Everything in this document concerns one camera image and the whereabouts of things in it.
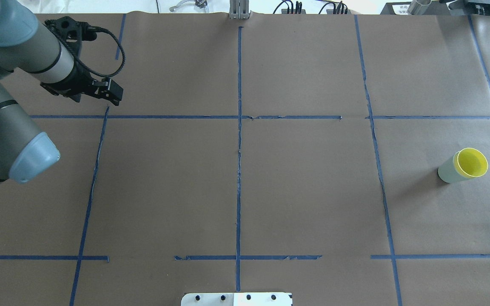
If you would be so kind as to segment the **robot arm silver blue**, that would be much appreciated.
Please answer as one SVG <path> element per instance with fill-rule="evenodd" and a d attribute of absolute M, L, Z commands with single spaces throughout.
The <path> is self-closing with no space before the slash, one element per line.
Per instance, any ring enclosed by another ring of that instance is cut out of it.
<path fill-rule="evenodd" d="M 16 68 L 40 82 L 55 96 L 80 102 L 82 95 L 118 106 L 124 90 L 113 81 L 125 58 L 111 74 L 102 74 L 80 60 L 84 41 L 105 33 L 124 48 L 108 29 L 79 22 L 70 16 L 41 23 L 17 0 L 0 0 L 0 184 L 8 179 L 23 184 L 51 168 L 61 154 L 48 134 L 26 113 L 1 84 Z"/>

